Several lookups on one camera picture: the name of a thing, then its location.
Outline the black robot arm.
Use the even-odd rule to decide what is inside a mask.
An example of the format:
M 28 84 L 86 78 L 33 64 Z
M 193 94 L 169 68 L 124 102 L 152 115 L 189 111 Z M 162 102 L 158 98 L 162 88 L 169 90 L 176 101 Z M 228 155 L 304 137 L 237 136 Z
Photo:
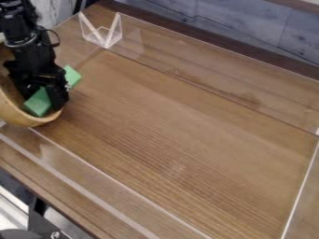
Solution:
M 28 99 L 44 88 L 52 108 L 60 110 L 68 101 L 65 70 L 56 64 L 54 48 L 60 42 L 50 42 L 50 30 L 37 23 L 37 18 L 29 0 L 0 0 L 0 33 L 13 56 L 4 61 L 4 67 L 22 97 Z

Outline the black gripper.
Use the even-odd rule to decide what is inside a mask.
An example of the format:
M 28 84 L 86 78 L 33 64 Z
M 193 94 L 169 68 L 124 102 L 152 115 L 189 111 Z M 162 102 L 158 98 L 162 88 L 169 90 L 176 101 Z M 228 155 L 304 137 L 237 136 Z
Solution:
M 68 101 L 65 70 L 56 64 L 54 48 L 48 35 L 5 38 L 5 47 L 13 59 L 4 62 L 9 79 L 26 100 L 40 87 L 45 87 L 52 109 L 58 111 Z

